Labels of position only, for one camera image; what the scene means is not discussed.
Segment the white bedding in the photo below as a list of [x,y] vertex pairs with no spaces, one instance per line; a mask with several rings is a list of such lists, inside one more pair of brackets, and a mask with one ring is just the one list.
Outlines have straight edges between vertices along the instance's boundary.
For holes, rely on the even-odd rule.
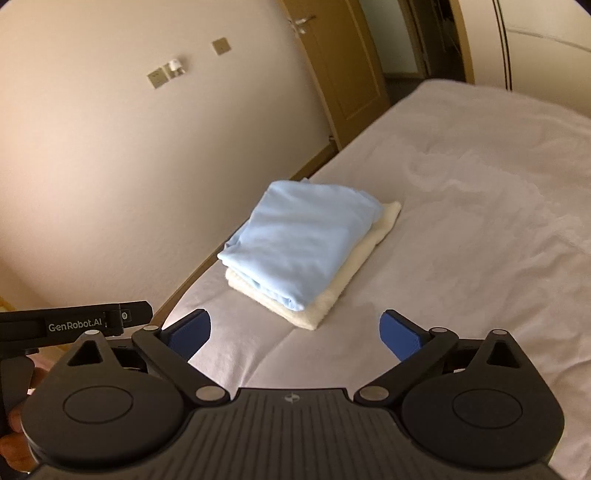
[[166,325],[196,308],[212,337],[192,359],[240,386],[346,387],[397,363],[389,308],[464,338],[512,332],[566,417],[551,465],[591,478],[591,120],[503,90],[424,83],[313,178],[401,200],[394,230],[314,331],[230,289],[220,263]]

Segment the doorway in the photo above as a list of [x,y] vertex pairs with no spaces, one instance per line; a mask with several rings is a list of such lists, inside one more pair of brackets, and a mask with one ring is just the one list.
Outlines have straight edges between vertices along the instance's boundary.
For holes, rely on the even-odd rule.
[[361,0],[394,105],[428,78],[465,82],[449,0]]

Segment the circular knob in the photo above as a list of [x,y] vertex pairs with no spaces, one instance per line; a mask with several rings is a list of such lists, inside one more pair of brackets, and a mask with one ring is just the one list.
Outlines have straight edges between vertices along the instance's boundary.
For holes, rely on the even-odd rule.
[[22,414],[31,450],[44,463],[79,469],[127,465],[156,451],[180,428],[183,399],[159,378],[101,364],[62,374],[59,382],[41,384]]
[[80,423],[107,423],[131,410],[133,396],[116,387],[88,387],[68,397],[64,411]]
[[410,436],[464,467],[509,469],[544,460],[564,426],[550,390],[519,369],[469,370],[431,378],[407,394],[401,416]]

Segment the wall plate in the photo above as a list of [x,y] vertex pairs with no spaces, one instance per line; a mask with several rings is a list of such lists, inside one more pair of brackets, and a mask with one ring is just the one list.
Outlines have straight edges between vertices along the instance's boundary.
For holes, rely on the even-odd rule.
[[158,88],[168,81],[168,77],[164,73],[164,70],[159,68],[148,74],[148,80],[152,83],[154,88]]
[[212,46],[218,55],[222,55],[232,49],[226,37],[218,38],[216,41],[213,41]]

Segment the wooden bed frame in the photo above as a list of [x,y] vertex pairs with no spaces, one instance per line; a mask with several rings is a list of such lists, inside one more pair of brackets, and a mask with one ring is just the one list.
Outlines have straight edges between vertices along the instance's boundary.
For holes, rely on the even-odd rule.
[[[324,165],[326,165],[336,154],[338,150],[336,147],[336,143],[331,138],[330,143],[326,145],[322,150],[320,150],[312,160],[310,160],[306,165],[304,165],[298,172],[293,175],[290,180],[301,180],[306,177],[312,176],[318,170],[320,170]],[[228,240],[226,239],[221,245],[212,252],[209,257],[207,257],[201,265],[199,265],[195,271],[189,276],[187,280],[183,282],[183,284],[175,291],[168,300],[164,302],[164,304],[156,311],[154,317],[152,318],[152,325],[162,326],[170,315],[170,312],[173,311],[175,305],[180,301],[182,296],[185,292],[189,289],[191,285],[193,285],[201,275],[203,275],[209,267],[211,267],[217,261],[217,254],[222,251],[224,244]]]

